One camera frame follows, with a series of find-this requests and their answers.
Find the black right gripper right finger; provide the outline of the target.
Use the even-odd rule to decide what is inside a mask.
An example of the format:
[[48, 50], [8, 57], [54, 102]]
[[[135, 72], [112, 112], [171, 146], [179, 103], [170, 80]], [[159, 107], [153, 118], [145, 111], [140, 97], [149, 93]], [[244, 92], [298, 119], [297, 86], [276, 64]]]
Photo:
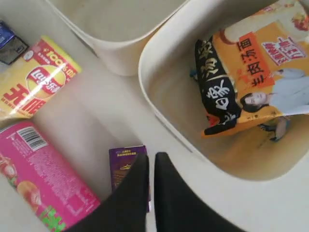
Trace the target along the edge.
[[158, 232], [241, 232], [205, 204], [180, 176], [166, 152], [154, 164], [154, 211]]

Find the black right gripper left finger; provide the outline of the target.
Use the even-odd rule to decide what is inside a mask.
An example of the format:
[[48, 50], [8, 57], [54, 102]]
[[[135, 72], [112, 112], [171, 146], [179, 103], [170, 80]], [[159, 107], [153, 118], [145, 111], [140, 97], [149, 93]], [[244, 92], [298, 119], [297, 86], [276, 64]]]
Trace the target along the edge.
[[149, 196], [149, 158], [136, 156], [118, 188], [68, 232], [145, 232]]

